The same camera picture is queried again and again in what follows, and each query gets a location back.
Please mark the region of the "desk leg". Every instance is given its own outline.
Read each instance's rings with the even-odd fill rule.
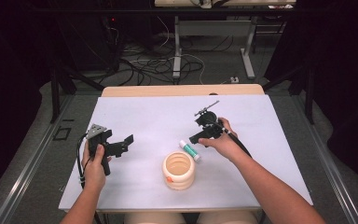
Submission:
[[[254,36],[255,36],[255,27],[256,27],[256,25],[257,25],[257,17],[252,17],[251,26],[249,28],[249,34],[248,34],[248,37],[246,39],[246,47],[245,47],[245,49],[241,49],[243,65],[245,66],[246,75],[248,76],[249,79],[254,79],[255,78],[255,72],[253,70],[251,60],[249,58],[249,52],[250,52],[250,50],[252,48],[252,41],[253,41]]]
[[[182,50],[180,49],[180,35],[179,35],[179,18],[175,16],[175,59],[173,61],[173,78],[180,77],[180,65]]]

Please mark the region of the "wrist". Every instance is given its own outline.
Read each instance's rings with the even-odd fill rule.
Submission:
[[[103,190],[102,188],[92,186],[92,185],[87,185],[87,183],[83,188],[83,191],[85,191],[85,192],[87,192],[89,194],[97,194],[97,195],[99,195],[102,190]]]

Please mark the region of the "black curtain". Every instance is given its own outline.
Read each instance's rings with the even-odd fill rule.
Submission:
[[[49,81],[46,61],[28,35],[16,1],[0,1],[0,178],[41,104]]]
[[[358,174],[358,1],[298,1],[303,8],[328,8],[314,17],[293,17],[271,59],[271,81],[300,65],[315,68],[314,100],[331,121],[328,147]],[[305,88],[305,72],[291,77]]]

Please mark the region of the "power strip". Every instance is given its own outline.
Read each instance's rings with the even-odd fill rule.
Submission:
[[[231,77],[231,84],[239,84],[240,83],[240,79],[238,77]]]

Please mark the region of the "black cable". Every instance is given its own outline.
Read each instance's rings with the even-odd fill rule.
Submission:
[[[151,71],[146,71],[144,69],[144,67],[143,68],[138,68],[138,67],[134,66],[133,64],[131,64],[130,62],[128,62],[127,60],[124,60],[124,59],[120,59],[120,60],[123,63],[125,63],[128,66],[130,66],[131,68],[133,68],[134,71],[136,71],[137,73],[141,73],[144,76],[152,77],[152,78],[157,79],[157,80],[162,81],[162,82],[170,82],[170,83],[172,83],[172,80],[170,78],[168,78],[168,77],[166,77],[167,80],[164,80],[164,79],[161,79],[161,78],[158,78],[158,77],[153,77],[151,74],[157,74],[157,73],[154,73],[154,72],[151,72]]]
[[[226,36],[225,39],[223,39],[217,46],[215,46],[213,49],[187,49],[186,51],[191,51],[191,52],[211,52],[211,51],[225,51],[229,48],[231,48],[233,42],[234,42],[234,36],[231,36],[231,42],[229,43],[229,45],[225,48],[225,49],[217,49],[219,48],[224,42],[226,42],[226,40],[229,38],[229,35]]]
[[[189,46],[184,46],[184,45],[183,45],[184,40],[190,42]],[[179,43],[179,44],[180,44],[180,47],[181,47],[182,49],[189,49],[189,48],[191,48],[191,47],[194,46],[193,41],[191,40],[191,38],[182,38],[182,39],[180,40],[180,43]]]
[[[221,0],[221,1],[218,1],[216,3],[213,4],[212,7],[221,7],[222,5],[224,5],[226,2],[228,2],[229,0]]]
[[[264,209],[261,210],[261,217],[260,220],[258,221],[259,224],[264,223],[264,220],[266,219],[266,212],[264,211]]]
[[[208,120],[208,121],[217,125],[218,127],[220,127],[222,129],[222,131],[225,132],[242,149],[242,151],[244,151],[246,154],[248,154],[248,156],[250,158],[252,158],[252,155],[248,151],[248,149],[243,145],[243,143],[240,141],[240,139],[237,136],[235,136],[229,129],[223,127],[222,125],[220,125],[217,122],[210,121],[210,120]]]
[[[197,65],[199,65],[200,67],[195,68],[195,69],[193,69],[193,70],[190,70],[191,64],[197,64]],[[185,63],[185,64],[182,66],[181,70],[183,70],[183,69],[185,68],[185,66],[187,66],[187,65],[189,66],[189,70],[186,72],[186,75],[181,78],[181,80],[184,80],[185,78],[187,78],[190,73],[192,73],[192,72],[197,72],[197,71],[201,70],[202,67],[203,67],[203,64],[202,64],[202,63],[187,61],[187,63]]]
[[[83,142],[83,139],[86,137],[86,133],[84,133],[79,140],[77,141],[77,147],[76,147],[76,159],[77,159],[77,169],[79,171],[79,176],[80,176],[80,184],[81,184],[81,188],[84,188],[84,182],[85,182],[85,178],[83,176],[83,171],[82,171],[82,167],[81,167],[81,162],[80,162],[80,146],[81,143]]]
[[[131,76],[130,76],[127,80],[125,80],[124,82],[118,84],[118,86],[124,86],[126,83],[128,83],[129,81],[131,81],[131,79],[133,78],[133,75],[134,75],[134,70],[132,69],[132,66],[130,66],[130,68],[131,68],[131,70],[132,70]]]

